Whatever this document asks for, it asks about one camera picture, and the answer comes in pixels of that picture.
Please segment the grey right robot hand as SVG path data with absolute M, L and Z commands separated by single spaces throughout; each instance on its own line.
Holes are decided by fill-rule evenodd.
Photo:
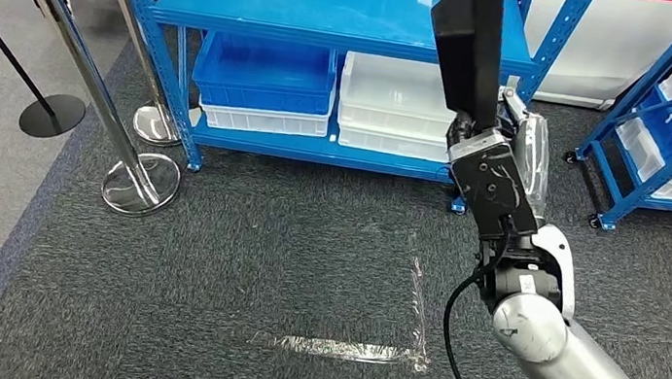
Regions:
M 445 137 L 448 175 L 485 238 L 531 235 L 546 224 L 548 121 L 510 87 L 499 88 L 495 119 L 479 127 L 456 112 Z

